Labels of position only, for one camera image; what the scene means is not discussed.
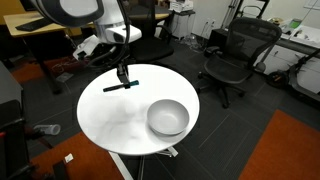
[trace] white bowl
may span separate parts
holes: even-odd
[[[165,135],[179,134],[189,123],[187,109],[169,99],[154,102],[148,109],[147,117],[151,129]]]

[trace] monitor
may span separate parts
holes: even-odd
[[[37,9],[33,6],[30,0],[20,0],[25,11],[36,11]]]

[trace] chair backrest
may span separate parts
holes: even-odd
[[[155,0],[138,0],[130,8],[129,18],[131,24],[139,28],[142,38],[153,37],[156,31]]]
[[[245,61],[251,69],[257,57],[274,45],[281,36],[281,29],[264,20],[237,18],[230,23],[224,54]]]

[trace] orange carpet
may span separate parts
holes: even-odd
[[[109,153],[92,143],[82,132],[31,161],[39,165],[37,173],[52,173],[52,165],[70,153],[74,159],[65,164],[70,180],[124,179]]]
[[[320,179],[320,132],[277,110],[239,179]]]
[[[11,72],[12,76],[19,83],[24,83],[44,76],[39,64],[29,63],[28,61],[20,64],[19,68]],[[68,57],[45,61],[44,63],[55,77],[59,76],[63,72],[72,72],[76,69],[83,68],[83,64],[81,62]]]

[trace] white round table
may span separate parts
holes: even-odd
[[[84,134],[98,146],[123,155],[147,155],[180,142],[191,131],[199,115],[199,99],[192,85],[180,74],[155,65],[130,65],[130,81],[139,85],[130,89],[103,92],[120,84],[116,69],[93,80],[83,91],[77,116]],[[166,136],[152,131],[147,110],[161,99],[183,104],[189,112],[187,128],[180,134]]]

